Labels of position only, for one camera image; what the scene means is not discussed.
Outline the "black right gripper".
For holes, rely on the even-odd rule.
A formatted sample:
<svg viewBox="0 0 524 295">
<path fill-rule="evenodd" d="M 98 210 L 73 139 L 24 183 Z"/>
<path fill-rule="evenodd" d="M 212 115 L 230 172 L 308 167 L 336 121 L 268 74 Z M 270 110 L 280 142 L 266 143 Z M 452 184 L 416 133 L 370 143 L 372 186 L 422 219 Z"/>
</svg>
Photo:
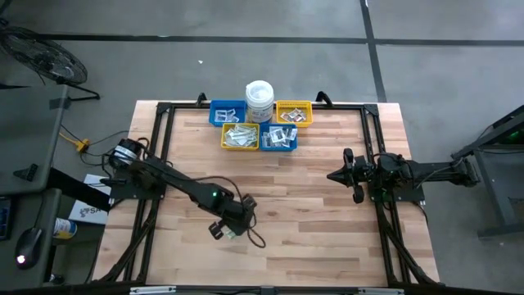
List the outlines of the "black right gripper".
<svg viewBox="0 0 524 295">
<path fill-rule="evenodd" d="M 368 162 L 365 156 L 354 156 L 351 148 L 343 151 L 344 166 L 327 175 L 327 178 L 345 184 L 353 189 L 353 200 L 356 204 L 364 201 L 365 193 L 373 197 L 375 193 L 375 165 Z"/>
</svg>

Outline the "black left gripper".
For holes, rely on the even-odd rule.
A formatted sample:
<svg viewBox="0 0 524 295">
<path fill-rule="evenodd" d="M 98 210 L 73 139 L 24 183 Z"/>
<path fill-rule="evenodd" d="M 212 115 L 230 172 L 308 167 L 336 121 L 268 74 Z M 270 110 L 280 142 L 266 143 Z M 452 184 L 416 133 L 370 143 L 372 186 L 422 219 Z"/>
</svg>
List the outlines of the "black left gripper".
<svg viewBox="0 0 524 295">
<path fill-rule="evenodd" d="M 221 239 L 224 235 L 242 236 L 251 227 L 251 221 L 255 215 L 257 202 L 247 194 L 240 202 L 225 198 L 211 209 L 209 213 L 219 217 L 209 226 L 209 231 L 215 240 Z"/>
</svg>

